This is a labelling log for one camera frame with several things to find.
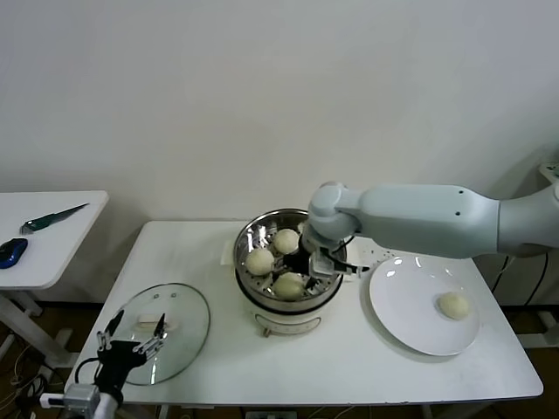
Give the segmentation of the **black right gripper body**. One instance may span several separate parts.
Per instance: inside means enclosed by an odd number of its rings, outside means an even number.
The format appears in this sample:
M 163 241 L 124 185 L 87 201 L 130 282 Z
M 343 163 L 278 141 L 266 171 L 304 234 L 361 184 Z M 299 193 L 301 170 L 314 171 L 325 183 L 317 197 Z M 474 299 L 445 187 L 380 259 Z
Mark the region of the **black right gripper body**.
M 300 244 L 297 251 L 283 256 L 283 265 L 292 272 L 300 275 L 309 274 L 309 263 L 311 254 Z

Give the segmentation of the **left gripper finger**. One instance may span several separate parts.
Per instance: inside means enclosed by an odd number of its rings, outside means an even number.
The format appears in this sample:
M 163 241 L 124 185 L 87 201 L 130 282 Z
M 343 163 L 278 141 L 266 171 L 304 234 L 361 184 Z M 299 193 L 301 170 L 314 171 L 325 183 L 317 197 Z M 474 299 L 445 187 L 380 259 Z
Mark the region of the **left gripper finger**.
M 111 339 L 118 328 L 124 315 L 124 310 L 120 309 L 108 322 L 103 331 L 97 332 L 98 350 L 105 351 L 111 348 Z
M 165 314 L 162 314 L 159 320 L 155 323 L 152 336 L 139 346 L 136 346 L 133 349 L 133 352 L 145 356 L 154 356 L 162 348 L 164 339 Z

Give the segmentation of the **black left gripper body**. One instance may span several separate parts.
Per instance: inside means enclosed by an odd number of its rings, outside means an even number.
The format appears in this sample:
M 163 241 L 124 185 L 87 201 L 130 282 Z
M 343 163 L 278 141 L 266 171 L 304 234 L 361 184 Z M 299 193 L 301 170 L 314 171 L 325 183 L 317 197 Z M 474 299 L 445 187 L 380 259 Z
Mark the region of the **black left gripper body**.
M 129 373 L 142 365 L 136 341 L 113 340 L 109 349 L 98 351 L 100 371 L 95 378 L 98 387 L 122 387 Z

